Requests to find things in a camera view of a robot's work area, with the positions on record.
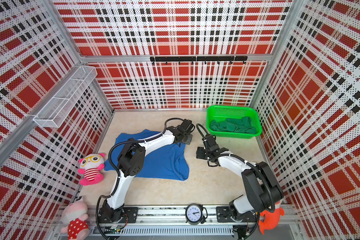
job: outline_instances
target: plush toy head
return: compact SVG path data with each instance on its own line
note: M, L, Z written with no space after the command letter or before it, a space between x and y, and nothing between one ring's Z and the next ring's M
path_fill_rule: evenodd
M85 158L81 158L79 159L80 168L85 170L96 168L100 164L105 162L104 157L105 157L104 153L99 153L99 154L90 154Z
M79 218L81 215L86 214L88 210L87 205L83 200L79 200L69 204L61 214L61 221L68 224L72 220Z

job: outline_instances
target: stuffed toy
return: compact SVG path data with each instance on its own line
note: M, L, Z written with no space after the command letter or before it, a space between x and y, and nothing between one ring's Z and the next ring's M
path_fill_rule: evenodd
M105 153L90 154L85 158L79 159L80 168L77 170L80 174L84 174L84 178L80 180L83 186L97 184L101 182L104 176L100 170L104 168Z
M68 234L68 239L83 240L89 234L87 205L80 199L69 204L61 214L61 221L67 225L63 227L60 232Z
M273 213L264 210L260 213L260 216L265 216L264 221L259 222L259 229L262 234L264 230L274 229L280 221L280 216L284 216L284 210L280 207L280 201L275 203L275 211Z

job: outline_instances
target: robotic arm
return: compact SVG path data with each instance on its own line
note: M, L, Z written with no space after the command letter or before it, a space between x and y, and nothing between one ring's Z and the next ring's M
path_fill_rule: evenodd
M167 127L169 120L182 120L177 127ZM108 160L117 171L117 179L112 187L112 192L108 196L103 196L106 200L99 211L98 218L102 222L117 222L122 218L124 199L132 179L142 170L144 158L151 152L172 143L184 143L189 145L192 140L191 132L195 126L191 120L171 118L165 122L165 129L156 135L145 139L129 139L111 148ZM111 159L111 153L118 145L125 144L117 158L117 167Z
M206 136L202 134L199 126L207 133ZM202 135L204 143L204 148L197 148L196 158L205 159L216 164L211 167L225 167L243 178L246 195L241 195L229 203L229 212L232 219L240 221L248 211L260 213L268 210L274 212L274 203L281 200L284 195L268 164L265 162L255 164L254 162L245 161L241 157L232 154L228 149L220 148L216 143L216 137L209 134L202 125L196 124L196 127Z

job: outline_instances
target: blue t-shirt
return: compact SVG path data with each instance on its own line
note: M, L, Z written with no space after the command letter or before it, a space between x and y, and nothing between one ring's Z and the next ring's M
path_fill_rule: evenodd
M135 140L158 134L156 131L144 131L137 134L122 133L116 138L116 143L127 141L130 138ZM117 166L117 157L124 145L116 147L112 152L112 162ZM163 146L148 154L144 159L143 169L136 177L163 178L184 181L188 179L189 167L184 158L185 144L179 147L177 144ZM104 170L114 170L109 161L105 162Z

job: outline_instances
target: beige tabletop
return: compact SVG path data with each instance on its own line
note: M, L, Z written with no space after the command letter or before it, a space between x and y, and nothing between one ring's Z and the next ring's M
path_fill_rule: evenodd
M204 111L157 111L157 112L116 112L102 142L99 152L108 151L115 144L116 137L125 132L135 134L149 129L162 131L168 118L183 118L205 126ZM177 126L179 121L168 122ZM185 147L184 157L189 166L189 178L185 181L135 177L125 197L126 205L187 205L228 204L245 193L243 180L230 170L222 167L208 167L206 160L196 158L197 147L203 143L199 132L193 131L190 145ZM220 147L228 148L247 161L261 162L263 156L256 138L238 139L217 137ZM116 179L116 171L104 171L104 180L96 185L83 186L80 196L87 205L96 205L99 195L108 195Z

